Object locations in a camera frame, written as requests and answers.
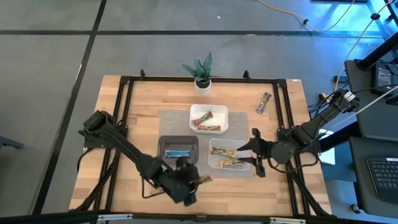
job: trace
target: black desk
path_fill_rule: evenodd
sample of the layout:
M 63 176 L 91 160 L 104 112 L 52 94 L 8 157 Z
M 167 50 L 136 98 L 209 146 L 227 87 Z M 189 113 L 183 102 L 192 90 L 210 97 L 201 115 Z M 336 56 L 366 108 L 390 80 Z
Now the black desk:
M 371 215 L 398 218 L 398 205 L 377 198 L 366 163 L 368 157 L 398 157 L 398 142 L 350 137 L 349 144 L 358 183 L 358 207 Z
M 370 88 L 371 72 L 360 70 L 353 60 L 347 60 L 345 67 L 352 92 Z M 360 109 L 379 97 L 370 91 L 357 93 L 356 96 L 361 100 Z M 356 117 L 357 122 L 322 139 L 322 151 L 347 141 L 350 136 L 398 142 L 398 106 L 387 105 L 386 101 L 381 99 Z

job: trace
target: wooden tabletop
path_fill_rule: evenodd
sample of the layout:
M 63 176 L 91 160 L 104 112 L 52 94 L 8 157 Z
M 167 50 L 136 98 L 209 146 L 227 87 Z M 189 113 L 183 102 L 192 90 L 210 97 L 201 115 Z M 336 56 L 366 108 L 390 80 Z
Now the wooden tabletop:
M 120 76 L 106 75 L 99 90 L 95 110 L 105 110 L 112 114 L 118 93 Z M 256 113 L 262 94 L 273 93 L 271 84 L 263 83 L 212 83 L 208 96 L 198 96 L 191 82 L 134 82 L 127 125 L 127 139 L 143 153 L 155 156 L 159 140 L 161 110 L 189 111 L 192 104 L 225 105 L 229 111 L 248 114 L 249 135 L 251 128 L 258 128 L 261 137 L 276 141 L 279 127 L 275 99 L 272 97 L 263 114 Z M 287 80 L 287 89 L 295 124 L 309 120 L 303 86 L 300 80 Z M 122 117 L 125 86 L 119 118 Z M 282 90 L 279 91 L 287 126 Z M 94 149 L 81 161 L 70 208 L 79 206 L 98 182 L 104 149 Z M 302 164 L 313 163 L 311 154 L 302 154 Z M 122 155 L 117 174 L 111 210 L 130 213 L 174 213 L 174 214 L 212 214 L 212 215 L 292 215 L 289 188 L 285 174 L 272 170 L 263 162 L 267 176 L 253 179 L 215 179 L 202 184 L 197 192 L 197 203 L 184 207 L 175 204 L 166 194 L 143 199 L 141 197 L 141 178 L 135 165 Z M 317 202 L 327 212 L 331 212 L 325 181 L 320 164 L 304 167 L 305 183 Z M 145 184 L 146 195 L 151 186 Z M 101 208 L 104 207 L 108 185 L 104 188 Z M 303 213 L 300 191 L 296 186 L 298 209 Z

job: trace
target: gray placemat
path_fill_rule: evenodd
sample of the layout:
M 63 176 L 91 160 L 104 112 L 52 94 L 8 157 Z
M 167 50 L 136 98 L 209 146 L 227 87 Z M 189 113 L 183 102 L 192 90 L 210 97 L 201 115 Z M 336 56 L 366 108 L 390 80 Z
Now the gray placemat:
M 216 178 L 252 179 L 252 166 L 247 171 L 214 169 L 208 165 L 209 142 L 212 138 L 242 140 L 249 139 L 248 114 L 228 113 L 228 129 L 223 134 L 197 134 L 189 125 L 189 111 L 160 111 L 159 137 L 163 135 L 194 135 L 199 139 L 199 160 L 196 163 L 200 175 L 212 175 Z

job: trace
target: concrete floor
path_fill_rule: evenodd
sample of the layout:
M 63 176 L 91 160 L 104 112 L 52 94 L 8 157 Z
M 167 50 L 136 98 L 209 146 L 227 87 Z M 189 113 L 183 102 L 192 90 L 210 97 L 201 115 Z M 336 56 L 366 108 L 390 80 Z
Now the concrete floor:
M 100 2 L 1 0 L 0 30 L 91 30 Z M 318 29 L 329 27 L 348 7 L 310 0 L 266 2 L 307 16 Z M 378 10 L 380 1 L 374 7 Z M 370 15 L 367 5 L 355 4 L 333 31 L 362 31 Z M 382 14 L 382 23 L 389 33 L 396 32 L 394 24 L 384 21 L 386 16 Z M 293 17 L 251 0 L 113 0 L 106 4 L 99 29 L 305 31 Z M 378 30 L 375 23 L 369 28 Z M 68 209 L 83 145 L 77 131 L 93 111 L 103 75 L 138 75 L 140 69 L 147 75 L 187 75 L 180 65 L 211 51 L 214 75 L 241 77 L 247 69 L 252 77 L 299 78 L 307 103 L 312 104 L 317 94 L 333 90 L 331 79 L 355 41 L 272 35 L 97 35 L 44 212 Z M 87 42 L 87 35 L 0 35 L 0 136 L 25 143 L 20 150 L 0 150 L 0 217 L 30 211 Z M 363 58 L 383 42 L 382 37 L 364 38 L 349 58 Z M 394 222 L 355 215 L 347 209 L 355 198 L 343 200 L 341 194 L 352 195 L 353 189 L 335 180 L 326 185 L 338 217 Z

